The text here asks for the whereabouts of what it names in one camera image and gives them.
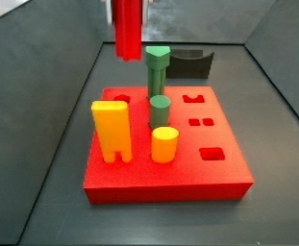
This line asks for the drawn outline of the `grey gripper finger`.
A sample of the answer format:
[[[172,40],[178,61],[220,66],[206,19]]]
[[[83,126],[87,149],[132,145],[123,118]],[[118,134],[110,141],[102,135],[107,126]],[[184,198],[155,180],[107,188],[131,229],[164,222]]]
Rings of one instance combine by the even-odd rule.
[[[100,0],[106,6],[107,23],[114,26],[114,0]]]
[[[142,24],[143,26],[148,23],[148,9],[150,6],[154,4],[155,0],[143,0],[143,7],[142,7]]]

